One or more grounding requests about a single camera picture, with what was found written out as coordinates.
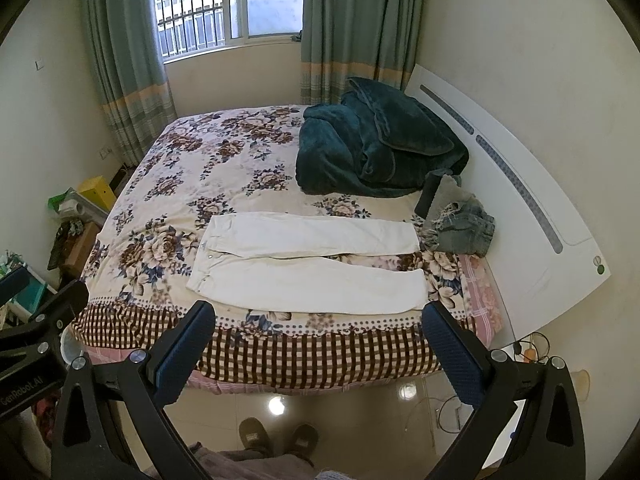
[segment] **wall outlet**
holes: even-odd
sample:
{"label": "wall outlet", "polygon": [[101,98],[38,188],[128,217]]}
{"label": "wall outlet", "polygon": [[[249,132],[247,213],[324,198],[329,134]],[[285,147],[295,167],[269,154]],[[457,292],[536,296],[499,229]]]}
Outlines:
{"label": "wall outlet", "polygon": [[111,149],[110,146],[107,146],[106,144],[103,147],[101,147],[100,148],[100,152],[98,152],[98,154],[100,155],[100,158],[102,160],[107,158],[110,153],[113,153],[113,150]]}

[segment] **striped curtain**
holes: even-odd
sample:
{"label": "striped curtain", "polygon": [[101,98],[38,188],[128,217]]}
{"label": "striped curtain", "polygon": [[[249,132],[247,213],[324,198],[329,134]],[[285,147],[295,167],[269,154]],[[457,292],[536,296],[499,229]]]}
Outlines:
{"label": "striped curtain", "polygon": [[102,110],[124,163],[136,166],[176,119],[151,0],[81,0]]}
{"label": "striped curtain", "polygon": [[339,102],[349,76],[404,88],[414,69],[422,1],[304,0],[302,102]]}

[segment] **wall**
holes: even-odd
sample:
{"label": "wall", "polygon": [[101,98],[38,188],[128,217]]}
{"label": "wall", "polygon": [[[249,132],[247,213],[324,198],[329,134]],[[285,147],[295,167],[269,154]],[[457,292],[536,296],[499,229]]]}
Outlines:
{"label": "wall", "polygon": [[300,102],[300,44],[232,47],[165,66],[178,116]]}
{"label": "wall", "polygon": [[591,374],[581,411],[598,478],[640,416],[640,53],[605,0],[426,0],[423,12],[417,62],[530,149],[609,262],[612,277],[543,329]]}
{"label": "wall", "polygon": [[[44,67],[36,71],[35,60]],[[108,130],[89,73],[79,0],[31,0],[0,46],[0,251],[46,272],[59,222],[47,198],[120,162],[100,160]]]}

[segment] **mattress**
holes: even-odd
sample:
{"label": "mattress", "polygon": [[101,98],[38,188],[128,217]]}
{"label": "mattress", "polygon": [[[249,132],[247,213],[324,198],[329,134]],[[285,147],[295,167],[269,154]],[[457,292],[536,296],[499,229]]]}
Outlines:
{"label": "mattress", "polygon": [[[204,299],[186,282],[213,215],[380,218],[410,222],[419,232],[418,193],[394,199],[302,193],[295,180],[302,112],[301,106],[241,108],[181,118],[165,129],[118,198],[84,268],[90,300],[73,330],[92,357],[116,361],[149,348]],[[332,257],[422,269],[430,299],[442,301],[486,345],[501,327],[482,260],[431,251]],[[327,310],[331,294],[327,283]],[[214,392],[344,390],[438,369],[422,337],[420,311],[355,316],[213,306],[216,331],[190,383]]]}

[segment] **white headboard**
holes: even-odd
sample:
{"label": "white headboard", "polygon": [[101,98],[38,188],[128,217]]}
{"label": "white headboard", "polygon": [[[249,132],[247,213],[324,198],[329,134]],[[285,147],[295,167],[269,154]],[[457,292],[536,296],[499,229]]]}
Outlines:
{"label": "white headboard", "polygon": [[465,143],[469,163],[462,186],[495,217],[486,259],[513,329],[513,336],[498,334],[500,344],[540,329],[610,276],[571,201],[509,130],[420,65],[405,93],[436,112]]}

